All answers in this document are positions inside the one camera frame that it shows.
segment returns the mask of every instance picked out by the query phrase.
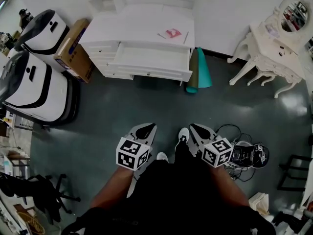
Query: teal mat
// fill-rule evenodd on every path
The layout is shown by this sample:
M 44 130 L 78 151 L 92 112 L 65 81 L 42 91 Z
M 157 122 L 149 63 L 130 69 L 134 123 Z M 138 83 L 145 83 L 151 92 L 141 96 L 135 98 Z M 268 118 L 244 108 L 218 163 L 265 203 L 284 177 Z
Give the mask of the teal mat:
M 199 55 L 199 83 L 198 88 L 208 88 L 212 86 L 212 79 L 207 66 L 204 52 L 201 48 L 198 48 Z

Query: table leg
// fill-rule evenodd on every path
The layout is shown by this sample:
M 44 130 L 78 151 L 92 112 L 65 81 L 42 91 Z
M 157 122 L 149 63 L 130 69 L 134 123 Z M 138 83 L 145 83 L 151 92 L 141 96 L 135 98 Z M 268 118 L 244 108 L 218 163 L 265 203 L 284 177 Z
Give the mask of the table leg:
M 273 81 L 275 77 L 276 77 L 276 76 L 271 76 L 269 79 L 264 80 L 264 81 L 262 82 L 261 86 L 264 86 L 265 83 L 268 83 L 268 82 L 270 82 L 270 81 Z
M 274 97 L 275 97 L 275 98 L 278 98 L 278 95 L 279 95 L 280 93 L 292 89 L 292 88 L 295 86 L 295 84 L 296 84 L 296 83 L 292 83 L 292 84 L 290 84 L 290 85 L 287 85 L 287 86 L 285 86 L 285 87 L 279 89 L 278 91 L 276 91 Z
M 229 84 L 234 85 L 243 75 L 248 73 L 255 66 L 256 62 L 252 58 L 250 58 L 246 65 L 238 72 L 238 74 L 229 81 Z
M 263 74 L 262 74 L 261 72 L 258 72 L 258 74 L 257 74 L 253 79 L 251 79 L 251 80 L 247 83 L 247 85 L 249 86 L 252 82 L 258 80 L 258 79 L 259 79 L 260 77 L 262 77 L 262 76 L 263 76 Z
M 228 62 L 229 64 L 235 62 L 236 59 L 239 57 L 240 52 L 241 52 L 242 49 L 243 49 L 243 46 L 245 46 L 245 45 L 247 45 L 247 44 L 248 44 L 248 43 L 247 43 L 247 39 L 245 38 L 243 41 L 241 41 L 241 42 L 238 44 L 238 46 L 237 46 L 237 48 L 236 48 L 236 50 L 235 50 L 234 56 L 233 56 L 232 58 L 227 58 L 227 62 Z

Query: open drawer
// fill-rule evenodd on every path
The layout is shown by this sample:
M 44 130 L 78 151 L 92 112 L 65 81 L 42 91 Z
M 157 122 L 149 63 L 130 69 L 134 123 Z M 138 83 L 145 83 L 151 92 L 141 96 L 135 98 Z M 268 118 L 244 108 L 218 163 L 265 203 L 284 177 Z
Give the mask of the open drawer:
M 116 56 L 109 62 L 119 72 L 189 81 L 190 49 L 146 43 L 120 43 Z

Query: white box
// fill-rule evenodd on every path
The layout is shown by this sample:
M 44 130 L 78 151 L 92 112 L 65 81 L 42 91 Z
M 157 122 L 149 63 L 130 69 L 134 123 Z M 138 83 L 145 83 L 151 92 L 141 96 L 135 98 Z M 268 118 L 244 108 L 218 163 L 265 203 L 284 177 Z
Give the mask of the white box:
M 213 167 L 219 167 L 230 160 L 233 149 L 226 138 L 208 143 L 204 146 L 202 160 Z
M 116 164 L 136 171 L 148 160 L 150 151 L 148 145 L 121 138 L 116 148 Z

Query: dark green floor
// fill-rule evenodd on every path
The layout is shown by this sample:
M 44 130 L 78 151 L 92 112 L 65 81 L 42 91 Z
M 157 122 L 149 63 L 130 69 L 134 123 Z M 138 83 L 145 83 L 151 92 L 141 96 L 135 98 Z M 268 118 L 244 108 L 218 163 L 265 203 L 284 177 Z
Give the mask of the dark green floor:
M 256 171 L 252 180 L 236 181 L 248 197 L 257 192 L 269 194 L 270 211 L 277 212 L 299 203 L 301 193 L 277 191 L 281 177 L 279 163 L 290 154 L 311 156 L 307 139 L 311 133 L 311 110 L 308 92 L 302 81 L 294 89 L 273 98 L 284 85 L 276 78 L 260 86 L 256 81 L 247 86 L 255 72 L 250 72 L 234 86 L 228 81 L 240 67 L 225 60 L 208 57 L 213 86 L 187 94 L 172 80 L 135 77 L 134 81 L 103 77 L 98 71 L 92 82 L 81 86 L 81 102 L 77 119 L 49 131 L 35 127 L 31 143 L 31 168 L 34 173 L 57 176 L 67 174 L 65 185 L 82 202 L 67 202 L 77 215 L 83 214 L 92 197 L 116 169 L 115 148 L 131 127 L 155 122 L 157 133 L 153 155 L 163 151 L 173 159 L 178 130 L 190 123 L 216 129 L 222 124 L 238 125 L 262 141 L 270 150 L 268 165 Z M 237 136 L 232 128 L 220 131 L 230 140 Z M 252 171 L 242 173 L 248 178 Z M 73 216 L 63 215 L 65 223 Z

